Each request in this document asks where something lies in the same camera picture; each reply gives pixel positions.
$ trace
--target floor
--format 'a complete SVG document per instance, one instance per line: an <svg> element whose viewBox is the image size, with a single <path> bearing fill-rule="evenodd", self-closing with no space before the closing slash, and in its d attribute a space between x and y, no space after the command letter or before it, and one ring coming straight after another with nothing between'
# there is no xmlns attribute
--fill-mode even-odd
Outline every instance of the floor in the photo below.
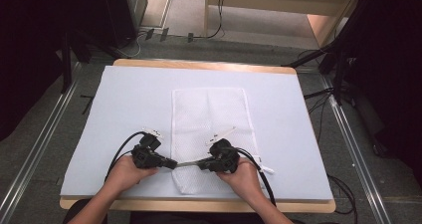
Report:
<svg viewBox="0 0 422 224"><path fill-rule="evenodd" d="M172 9L174 7L169 8L169 14L174 14L171 12ZM239 20L230 20L243 14L243 11L236 13L236 11L225 9L224 12L226 11L231 16L226 17L226 13L223 13L223 28L226 32L224 37L221 37L223 35L221 34L215 39L197 39L188 43L185 37L168 36L164 42L160 42L160 35L155 34L147 41L141 37L137 43L133 42L122 50L133 55L139 51L133 59L178 59L279 66L297 60L306 52L310 52L308 49L317 49L315 39L312 41L312 36L310 36L311 27L303 16L281 15L284 17L283 20L291 21L294 25L284 23L283 26L277 27L280 31L275 32L273 41L266 39L268 34L271 34L271 30L266 28L265 36L263 36L257 29L260 26L254 25L252 19L240 17ZM167 17L165 22L168 26L170 26L169 18ZM242 19L249 20L250 25L246 26L244 22L239 22ZM171 25L170 31L173 26L174 30L185 29L183 26ZM213 26L209 26L210 30L215 29ZM88 112L83 113L89 103L89 99L83 96L95 95L104 67L112 64L112 59L104 53L95 49L92 51L94 56L89 64L76 66L76 82L72 93L68 96L66 108L60 113L60 119L55 122L51 135L45 138L46 145L39 149L40 158L35 161L36 168L33 172L28 173L30 176L28 182L21 185L24 187L23 191L14 197L17 200L16 206L9 209L13 212L7 212L4 202L2 202L1 223L60 223L63 220L66 210L59 206L61 184L89 115ZM317 61L311 61L299 67L298 72L304 95L324 88L324 79L317 72ZM38 143L37 138L43 132L44 124L55 110L58 101L64 98L60 95L61 82L62 80L58 79L52 84L27 113L16 130L9 137L0 141L0 198L2 200L7 197L11 190L10 185L16 180L15 178L20 172L25 171L21 168L25 165L33 146ZM318 99L320 97L307 100L308 107L313 107ZM347 118L374 186L379 191L387 211L390 221L384 223L422 223L420 215L422 212L422 190L414 180L412 171L400 160L383 159L376 156L372 151L370 137L360 120L359 113L348 102L343 102L341 110ZM361 177L356 171L356 163L344 140L343 130L337 122L335 105L326 104L324 109L319 107L310 114L310 118L315 132L319 133L320 131L319 149L326 171L343 180L353 191L356 198L358 222L382 223L376 219ZM337 208L347 210L350 205L344 193L335 184L332 184L331 190ZM287 215L305 223L353 223L351 214L288 213ZM127 220L127 212L112 211L109 216L109 223L127 223Z"/></svg>
<svg viewBox="0 0 422 224"><path fill-rule="evenodd" d="M171 0L148 0L142 27L161 28L164 25Z"/></svg>

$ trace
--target person's right hand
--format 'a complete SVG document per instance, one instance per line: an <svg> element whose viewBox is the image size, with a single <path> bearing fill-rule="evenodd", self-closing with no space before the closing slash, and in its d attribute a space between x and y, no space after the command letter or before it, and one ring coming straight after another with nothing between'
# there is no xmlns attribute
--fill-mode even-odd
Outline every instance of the person's right hand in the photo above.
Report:
<svg viewBox="0 0 422 224"><path fill-rule="evenodd" d="M123 192L141 179L158 172L158 168L137 168L131 156L123 156L112 168L105 185L117 192Z"/></svg>
<svg viewBox="0 0 422 224"><path fill-rule="evenodd" d="M217 172L217 176L227 182L245 201L264 195L258 180L257 168L245 157L239 158L237 170L234 173Z"/></svg>

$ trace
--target white cloth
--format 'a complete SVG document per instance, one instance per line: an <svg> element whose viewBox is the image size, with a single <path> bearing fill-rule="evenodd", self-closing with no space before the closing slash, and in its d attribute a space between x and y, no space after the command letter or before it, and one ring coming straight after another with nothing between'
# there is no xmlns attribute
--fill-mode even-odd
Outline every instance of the white cloth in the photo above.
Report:
<svg viewBox="0 0 422 224"><path fill-rule="evenodd" d="M206 144L214 134L236 129L225 138L235 147L259 155L246 94L243 89L176 90L172 94L171 158L181 162L211 156ZM183 194L232 192L214 172L197 166L178 167L173 180Z"/></svg>

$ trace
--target black cable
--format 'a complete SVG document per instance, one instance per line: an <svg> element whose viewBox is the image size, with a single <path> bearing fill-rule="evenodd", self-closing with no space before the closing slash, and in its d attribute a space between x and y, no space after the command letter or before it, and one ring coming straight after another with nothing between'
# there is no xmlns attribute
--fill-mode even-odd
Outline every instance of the black cable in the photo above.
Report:
<svg viewBox="0 0 422 224"><path fill-rule="evenodd" d="M126 154L128 154L128 153L130 153L130 152L132 152L132 150L129 150L129 151L127 151L127 152L125 152L125 153L123 153L122 155L120 155L116 160L115 160L115 163L114 163L114 165L123 157L123 156L125 156Z"/></svg>
<svg viewBox="0 0 422 224"><path fill-rule="evenodd" d="M221 30L221 27L223 26L223 5L224 5L224 0L218 0L218 14L220 16L220 25L218 26L217 31L215 31L215 33L211 36L208 37L193 37L193 38L204 38L204 39L210 39L215 37Z"/></svg>
<svg viewBox="0 0 422 224"><path fill-rule="evenodd" d="M323 95L323 94L326 94L326 93L329 93L329 92L332 92L332 91L334 91L334 88L327 88L327 89L324 89L320 92L315 92L315 93L312 93L312 94L304 95L304 99L307 100L309 98L317 97L317 96L320 96L320 95Z"/></svg>
<svg viewBox="0 0 422 224"><path fill-rule="evenodd" d="M298 58L297 58L297 60L301 57L301 55L303 54L303 53L306 53L306 52L316 52L317 50L304 50L304 51L302 51L301 53L299 53L298 54Z"/></svg>
<svg viewBox="0 0 422 224"><path fill-rule="evenodd" d="M323 105L323 103L319 103L319 102L321 102L322 100L324 100L324 99L326 99L326 97L329 97L330 96L330 94L328 94L328 95L325 95L325 96L323 96L322 98L320 98L319 100L317 100L316 101L316 103L314 104L314 106L313 107L311 107L309 110L308 110L308 113L309 114L311 114L314 110L316 110L317 108L319 108L320 106L322 106Z"/></svg>
<svg viewBox="0 0 422 224"><path fill-rule="evenodd" d="M90 100L88 101L87 105L85 106L84 111L82 112L82 114L87 113L88 109L90 108L91 104L93 103L95 96L85 96L85 95L81 95L81 98L89 98Z"/></svg>
<svg viewBox="0 0 422 224"><path fill-rule="evenodd" d="M331 176L329 174L327 174L326 176L331 181L333 181L344 192L344 194L346 195L347 199L349 200L349 202L351 204L350 210L348 210L348 211L338 211L338 210L335 210L335 213L342 214L342 215L347 215L347 214L350 214L351 212L353 212L353 220L354 220L354 223L357 223L357 217L358 217L358 215L357 215L357 208L356 208L356 200L354 198L353 192L340 179L338 179L338 178L336 178L334 176Z"/></svg>
<svg viewBox="0 0 422 224"><path fill-rule="evenodd" d="M139 132L136 132L136 133L132 134L130 137L127 138L127 140L118 149L117 153L115 154L114 158L111 161L111 164L109 165L108 171L107 171L106 176L105 176L105 181L108 178L108 175L111 172L112 168L114 167L115 163L118 161L118 158L117 157L120 154L121 150L127 145L128 142L130 142L135 136L137 136L139 134L146 135L146 132L139 131Z"/></svg>
<svg viewBox="0 0 422 224"><path fill-rule="evenodd" d="M316 143L319 144L319 140L320 140L320 134L322 133L322 117L323 117L323 108L325 107L326 102L328 101L329 97L332 94L329 94L328 97L325 99L325 101L323 101L322 103L322 109L320 110L320 117L319 117L319 132L317 134L317 138L316 138Z"/></svg>
<svg viewBox="0 0 422 224"><path fill-rule="evenodd" d="M243 154L243 155L245 155L245 156L246 156L249 160L251 160L251 161L252 161L252 163L254 163L255 167L258 169L258 173L260 174L261 179L262 179L262 180L263 180L263 182L264 182L265 187L267 188L267 192L268 192L268 194L269 194L269 196L270 196L270 201L271 201L271 203L273 203L273 205L274 205L274 206L277 206L277 204L276 204L276 199L274 198L274 193L273 193L273 190L271 189L270 183L268 182L267 177L265 176L264 171L263 171L263 169L261 168L261 166L260 166L260 165L258 165L258 163L255 161L254 157L253 157L253 156L251 155L251 153L249 153L247 150L245 150L245 149L243 149L243 148L239 148L239 147L236 147L235 149L237 149L237 151L238 151L239 153L242 153L242 154Z"/></svg>

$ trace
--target table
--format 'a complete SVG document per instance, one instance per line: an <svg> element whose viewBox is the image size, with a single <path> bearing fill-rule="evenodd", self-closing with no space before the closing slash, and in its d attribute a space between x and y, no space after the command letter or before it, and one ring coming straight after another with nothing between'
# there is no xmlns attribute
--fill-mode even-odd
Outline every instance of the table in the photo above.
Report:
<svg viewBox="0 0 422 224"><path fill-rule="evenodd" d="M308 19L320 47L327 44L330 36L344 17L352 11L357 0L224 0L224 6L308 14ZM218 0L206 0L218 5Z"/></svg>

